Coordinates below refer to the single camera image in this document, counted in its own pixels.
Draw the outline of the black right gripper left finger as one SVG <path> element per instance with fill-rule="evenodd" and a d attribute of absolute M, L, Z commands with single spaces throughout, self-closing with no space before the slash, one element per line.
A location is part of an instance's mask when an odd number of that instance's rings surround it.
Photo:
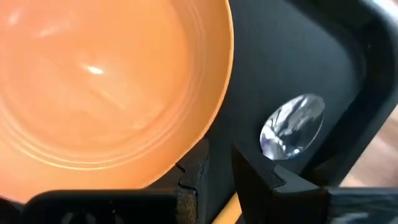
<path fill-rule="evenodd" d="M 203 223 L 208 150 L 202 139 L 144 189 L 53 190 L 25 204 L 3 198 L 1 223 Z"/>

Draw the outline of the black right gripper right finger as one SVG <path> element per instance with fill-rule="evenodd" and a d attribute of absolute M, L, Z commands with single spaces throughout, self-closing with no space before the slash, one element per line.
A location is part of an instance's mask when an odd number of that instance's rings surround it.
<path fill-rule="evenodd" d="M 396 188 L 319 187 L 236 146 L 231 160 L 246 223 L 397 223 Z"/>

